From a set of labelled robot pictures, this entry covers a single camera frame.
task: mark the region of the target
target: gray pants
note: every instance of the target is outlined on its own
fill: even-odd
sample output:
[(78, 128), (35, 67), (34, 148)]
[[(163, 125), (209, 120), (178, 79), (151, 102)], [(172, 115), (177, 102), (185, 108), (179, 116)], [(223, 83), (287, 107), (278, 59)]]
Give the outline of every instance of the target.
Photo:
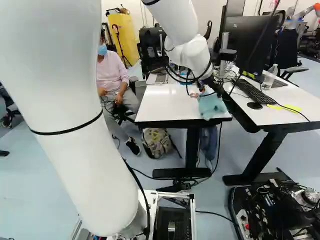
[[(101, 103), (101, 106), (103, 108), (103, 115), (106, 122), (106, 125), (108, 126), (109, 131), (114, 134), (120, 141), (126, 142), (129, 138), (128, 134), (123, 130), (121, 126), (116, 122), (115, 118), (112, 116), (112, 111), (114, 109), (114, 102), (116, 100), (116, 94), (107, 94), (106, 96), (103, 96), (103, 101), (107, 102), (106, 104), (104, 102)], [(138, 109), (140, 106), (140, 103), (137, 99), (137, 96), (134, 94), (134, 92), (128, 88), (124, 95), (123, 95), (123, 105), (125, 105), (129, 110), (134, 112), (135, 114), (138, 113)]]

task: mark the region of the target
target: person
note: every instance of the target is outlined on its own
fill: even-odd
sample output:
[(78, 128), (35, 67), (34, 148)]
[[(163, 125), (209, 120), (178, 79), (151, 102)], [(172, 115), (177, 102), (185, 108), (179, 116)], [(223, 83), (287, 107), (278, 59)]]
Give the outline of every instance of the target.
[(116, 52), (107, 49), (105, 41), (105, 32), (102, 29), (96, 65), (96, 84), (103, 115), (109, 131), (124, 142), (135, 155), (139, 155), (140, 147), (135, 139), (128, 136), (118, 125), (112, 111), (116, 105), (122, 104), (136, 114), (140, 104), (136, 95), (129, 88), (129, 77), (125, 65)]

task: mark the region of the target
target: light blue cloth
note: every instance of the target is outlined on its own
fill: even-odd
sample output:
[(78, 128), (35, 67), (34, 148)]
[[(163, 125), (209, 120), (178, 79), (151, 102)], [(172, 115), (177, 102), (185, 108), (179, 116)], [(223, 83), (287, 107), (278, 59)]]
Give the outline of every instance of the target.
[(205, 91), (200, 93), (197, 98), (199, 113), (207, 121), (214, 118), (217, 113), (225, 113), (227, 111), (227, 107), (222, 101), (222, 98), (218, 98), (216, 93), (206, 96), (212, 93), (212, 91), (211, 88), (206, 87)]

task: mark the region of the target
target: desk leg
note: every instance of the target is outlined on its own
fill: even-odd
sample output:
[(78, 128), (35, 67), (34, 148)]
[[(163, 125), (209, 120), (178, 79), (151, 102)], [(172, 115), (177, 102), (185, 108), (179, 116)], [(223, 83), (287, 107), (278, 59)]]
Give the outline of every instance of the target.
[(243, 173), (223, 176), (224, 184), (227, 186), (247, 185), (255, 181), (273, 157), (286, 135), (286, 132), (269, 132), (255, 151)]
[(195, 169), (197, 167), (199, 128), (188, 128), (185, 143), (185, 168)]

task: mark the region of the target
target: backpack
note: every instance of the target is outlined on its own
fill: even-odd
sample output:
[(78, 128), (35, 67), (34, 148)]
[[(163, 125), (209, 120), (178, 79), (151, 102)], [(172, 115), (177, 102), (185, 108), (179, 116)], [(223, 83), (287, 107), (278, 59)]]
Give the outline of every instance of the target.
[(151, 159), (159, 159), (173, 148), (167, 129), (145, 128), (141, 138), (144, 150)]

